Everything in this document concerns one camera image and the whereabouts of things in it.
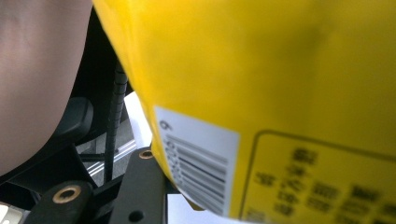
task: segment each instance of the yellow plastic bag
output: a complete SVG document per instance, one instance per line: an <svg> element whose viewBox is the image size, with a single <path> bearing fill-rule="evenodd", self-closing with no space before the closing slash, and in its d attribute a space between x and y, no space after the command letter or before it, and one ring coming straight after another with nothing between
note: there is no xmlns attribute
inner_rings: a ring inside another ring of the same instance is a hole
<svg viewBox="0 0 396 224"><path fill-rule="evenodd" d="M94 0L185 196L266 223L396 223L396 1Z"/></svg>

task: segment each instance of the yellow label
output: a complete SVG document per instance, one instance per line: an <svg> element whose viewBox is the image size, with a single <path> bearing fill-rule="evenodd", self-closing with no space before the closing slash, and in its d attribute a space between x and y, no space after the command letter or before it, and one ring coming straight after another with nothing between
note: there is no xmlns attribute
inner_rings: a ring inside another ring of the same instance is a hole
<svg viewBox="0 0 396 224"><path fill-rule="evenodd" d="M395 158L262 132L256 137L241 216L266 223L395 223L394 173L389 170L396 170Z"/></svg>

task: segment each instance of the white label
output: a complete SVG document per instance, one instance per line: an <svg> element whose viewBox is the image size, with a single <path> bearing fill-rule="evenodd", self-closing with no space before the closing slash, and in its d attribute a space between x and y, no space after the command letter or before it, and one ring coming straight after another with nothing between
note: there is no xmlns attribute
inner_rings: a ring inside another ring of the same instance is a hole
<svg viewBox="0 0 396 224"><path fill-rule="evenodd" d="M155 113L179 190L204 209L228 216L239 134L159 106Z"/></svg>

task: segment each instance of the metal grommet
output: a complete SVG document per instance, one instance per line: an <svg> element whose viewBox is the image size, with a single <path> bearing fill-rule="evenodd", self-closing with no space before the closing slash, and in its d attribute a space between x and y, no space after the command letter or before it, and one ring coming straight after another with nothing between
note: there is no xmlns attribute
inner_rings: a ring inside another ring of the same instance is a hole
<svg viewBox="0 0 396 224"><path fill-rule="evenodd" d="M153 156L152 156L151 150L146 150L146 151L140 152L139 157L141 159L147 160L147 159L151 159Z"/></svg>
<svg viewBox="0 0 396 224"><path fill-rule="evenodd" d="M60 189L53 196L52 200L55 203L68 203L75 200L78 195L81 193L81 187L78 185L70 185L66 186L63 189Z"/></svg>

